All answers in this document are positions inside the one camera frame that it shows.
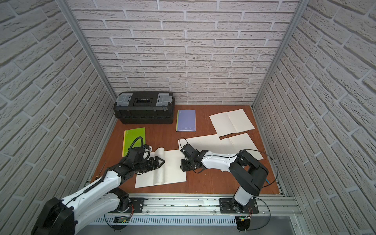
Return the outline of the purple cover notebook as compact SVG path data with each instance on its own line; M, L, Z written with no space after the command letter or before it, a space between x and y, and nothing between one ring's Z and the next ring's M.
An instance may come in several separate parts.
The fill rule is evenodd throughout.
M177 132L195 132L196 131L196 111L178 110L177 113Z

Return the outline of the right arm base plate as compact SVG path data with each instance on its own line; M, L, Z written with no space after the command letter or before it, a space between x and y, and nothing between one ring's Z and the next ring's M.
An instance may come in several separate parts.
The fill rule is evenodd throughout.
M255 198L250 199L247 205L245 206L235 201L234 198L220 198L219 206L221 213L259 213L258 205Z

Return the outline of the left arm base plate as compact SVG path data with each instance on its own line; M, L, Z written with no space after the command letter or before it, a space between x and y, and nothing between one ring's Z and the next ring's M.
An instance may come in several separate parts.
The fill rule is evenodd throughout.
M145 198L142 197L130 197L122 199L119 203L116 212L119 213L141 213L143 210Z

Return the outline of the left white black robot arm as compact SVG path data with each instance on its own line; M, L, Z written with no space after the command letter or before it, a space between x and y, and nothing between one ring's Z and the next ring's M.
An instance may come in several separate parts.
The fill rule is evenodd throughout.
M120 162L105 170L102 177L83 189L50 199L31 231L33 235L75 235L95 219L120 208L125 211L128 195L119 188L136 173L159 169L165 160L152 156L148 146L128 151Z

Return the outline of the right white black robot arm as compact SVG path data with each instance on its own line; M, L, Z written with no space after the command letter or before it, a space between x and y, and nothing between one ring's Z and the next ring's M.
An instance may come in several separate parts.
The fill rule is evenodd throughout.
M231 173L240 185L233 196L233 203L240 207L245 207L254 196L260 194L269 174L268 169L247 150L240 150L236 154L217 154L185 145L180 151L185 157L180 166L184 172L201 168Z

